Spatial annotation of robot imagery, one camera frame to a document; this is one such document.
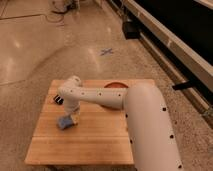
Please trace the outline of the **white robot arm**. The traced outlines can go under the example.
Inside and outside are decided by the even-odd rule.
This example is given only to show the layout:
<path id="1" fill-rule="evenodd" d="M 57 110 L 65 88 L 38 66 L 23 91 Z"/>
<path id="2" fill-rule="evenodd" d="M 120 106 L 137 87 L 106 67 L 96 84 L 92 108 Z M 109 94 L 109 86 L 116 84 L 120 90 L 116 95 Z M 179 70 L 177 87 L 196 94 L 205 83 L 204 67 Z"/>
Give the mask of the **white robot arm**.
<path id="1" fill-rule="evenodd" d="M 184 171 L 167 105 L 155 84 L 89 88 L 71 76 L 60 85 L 58 95 L 70 117 L 81 101 L 123 110 L 136 171 Z"/>

